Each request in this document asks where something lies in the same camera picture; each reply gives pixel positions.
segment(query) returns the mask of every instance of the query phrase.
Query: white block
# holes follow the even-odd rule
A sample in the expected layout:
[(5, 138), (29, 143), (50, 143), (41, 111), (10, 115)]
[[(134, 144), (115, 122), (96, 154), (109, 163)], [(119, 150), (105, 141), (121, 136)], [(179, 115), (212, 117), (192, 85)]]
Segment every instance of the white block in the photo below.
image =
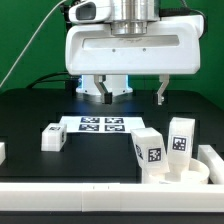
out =
[(65, 124), (51, 123), (42, 132), (41, 151), (59, 152), (67, 139)]
[(82, 184), (0, 183), (0, 211), (82, 211)]
[(82, 211), (120, 211), (120, 184), (83, 184)]
[(210, 169), (213, 184), (224, 184), (224, 161), (210, 145), (199, 145), (198, 160)]
[(223, 212), (221, 185), (121, 185), (121, 212)]
[(131, 130), (139, 166), (149, 175), (169, 172), (162, 135), (153, 128)]
[(183, 171), (189, 169), (194, 126), (194, 119), (174, 117), (170, 122), (167, 156), (170, 171), (178, 178)]
[(0, 142), (0, 165), (5, 160), (5, 143)]

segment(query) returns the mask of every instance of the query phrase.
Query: white box with marker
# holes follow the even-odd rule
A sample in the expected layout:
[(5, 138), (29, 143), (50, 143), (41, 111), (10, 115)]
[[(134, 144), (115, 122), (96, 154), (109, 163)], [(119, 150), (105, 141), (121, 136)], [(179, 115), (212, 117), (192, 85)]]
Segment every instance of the white box with marker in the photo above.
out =
[(41, 151), (59, 152), (67, 139), (65, 124), (51, 123), (42, 132)]
[(158, 131), (153, 128), (132, 129), (131, 135), (139, 166), (146, 175), (169, 172), (163, 137)]
[(174, 117), (170, 122), (167, 156), (170, 171), (180, 178), (189, 170), (192, 157), (195, 120)]

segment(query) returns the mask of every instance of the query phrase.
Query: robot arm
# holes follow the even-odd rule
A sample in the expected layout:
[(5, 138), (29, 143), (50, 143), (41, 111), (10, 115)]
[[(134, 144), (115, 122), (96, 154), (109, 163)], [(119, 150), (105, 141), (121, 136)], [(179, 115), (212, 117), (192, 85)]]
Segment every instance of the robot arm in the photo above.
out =
[[(77, 92), (101, 96), (103, 102), (102, 89), (112, 92), (113, 97), (131, 92), (126, 75), (159, 75), (162, 86), (157, 94), (161, 105), (170, 74), (198, 71), (204, 18), (160, 18), (159, 3), (87, 0), (71, 7), (69, 18), (77, 25), (67, 35), (66, 67), (71, 75), (83, 75)], [(110, 81), (96, 82), (93, 75)]]

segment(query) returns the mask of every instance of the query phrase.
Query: green wall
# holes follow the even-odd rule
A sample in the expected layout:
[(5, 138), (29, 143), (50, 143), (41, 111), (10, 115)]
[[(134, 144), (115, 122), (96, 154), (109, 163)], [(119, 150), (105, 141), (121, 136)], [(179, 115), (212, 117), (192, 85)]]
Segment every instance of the green wall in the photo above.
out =
[[(58, 0), (2, 1), (0, 6), (0, 80), (7, 74), (40, 22)], [(162, 7), (179, 7), (179, 0), (161, 0)], [(201, 69), (193, 76), (173, 76), (168, 89), (190, 90), (204, 95), (224, 109), (223, 0), (187, 0), (191, 8), (208, 17), (208, 33), (200, 40)], [(65, 26), (58, 9), (44, 25), (1, 91), (23, 88), (43, 75), (63, 71)], [(135, 89), (159, 88), (158, 77), (132, 76)]]

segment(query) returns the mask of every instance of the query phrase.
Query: white cube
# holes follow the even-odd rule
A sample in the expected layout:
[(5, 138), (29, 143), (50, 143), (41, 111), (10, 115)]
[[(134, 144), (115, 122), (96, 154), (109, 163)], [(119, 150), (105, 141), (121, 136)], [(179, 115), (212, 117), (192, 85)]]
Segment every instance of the white cube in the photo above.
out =
[(0, 165), (5, 160), (5, 143), (0, 142)]
[(51, 123), (42, 132), (41, 151), (59, 152), (67, 139), (65, 124)]

